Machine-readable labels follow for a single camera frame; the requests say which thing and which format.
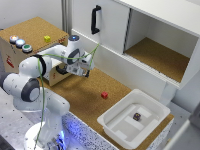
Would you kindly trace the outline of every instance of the shelf compartment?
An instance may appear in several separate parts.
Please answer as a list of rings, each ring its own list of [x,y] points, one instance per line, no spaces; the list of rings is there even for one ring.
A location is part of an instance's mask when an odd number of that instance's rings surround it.
[[[149,38],[144,38],[125,53],[178,82],[181,82],[190,60]]]

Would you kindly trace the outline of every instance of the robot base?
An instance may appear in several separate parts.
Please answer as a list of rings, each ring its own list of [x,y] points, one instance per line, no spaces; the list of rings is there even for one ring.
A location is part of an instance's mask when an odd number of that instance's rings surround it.
[[[37,123],[26,132],[25,137],[24,137],[24,150],[57,150],[57,148],[55,148],[55,147],[54,148],[52,147],[49,149],[48,146],[41,148],[42,146],[41,147],[38,146],[40,144],[39,142],[37,143],[36,148],[34,149],[34,147],[35,147],[34,138],[37,136],[37,133],[40,129],[40,125],[41,125],[41,123]],[[67,146],[69,145],[69,139],[65,140],[65,145],[66,145],[66,147],[64,150],[66,150]]]

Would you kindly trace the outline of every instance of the black handle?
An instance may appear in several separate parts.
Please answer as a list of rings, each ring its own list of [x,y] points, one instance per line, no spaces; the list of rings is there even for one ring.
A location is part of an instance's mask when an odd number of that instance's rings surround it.
[[[56,66],[56,71],[62,75],[67,74],[68,72],[66,71],[65,67],[63,69],[60,69],[59,66]]]
[[[91,30],[92,34],[98,33],[100,30],[96,28],[96,12],[101,10],[101,7],[96,5],[96,8],[92,10],[92,24],[91,24]]]

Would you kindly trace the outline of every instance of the white wall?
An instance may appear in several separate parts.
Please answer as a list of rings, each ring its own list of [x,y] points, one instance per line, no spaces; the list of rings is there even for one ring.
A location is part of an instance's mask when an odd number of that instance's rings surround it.
[[[200,71],[183,89],[177,91],[173,102],[189,112],[195,109],[200,102]]]
[[[62,29],[61,0],[0,0],[0,29],[36,16]]]

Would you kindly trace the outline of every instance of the cork board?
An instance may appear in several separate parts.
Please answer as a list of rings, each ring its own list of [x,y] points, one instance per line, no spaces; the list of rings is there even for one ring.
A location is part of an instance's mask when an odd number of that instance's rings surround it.
[[[104,133],[102,126],[97,122],[97,118],[130,93],[131,89],[96,68],[91,71],[89,78],[71,75],[53,87],[49,87],[46,83],[44,85],[68,100],[70,111],[73,114],[120,150],[123,149]],[[108,92],[107,99],[101,98],[103,91]],[[169,115],[137,150],[146,149],[172,119],[173,116]]]
[[[20,39],[24,39],[26,44],[32,46],[33,51],[37,51],[58,39],[68,36],[66,32],[40,17],[35,17],[0,31],[0,37],[7,42],[9,42],[9,38],[12,35],[17,35]],[[51,37],[51,42],[46,43],[44,41],[44,36],[46,35]]]
[[[125,51],[148,66],[181,82],[190,58],[183,56],[149,38]]]

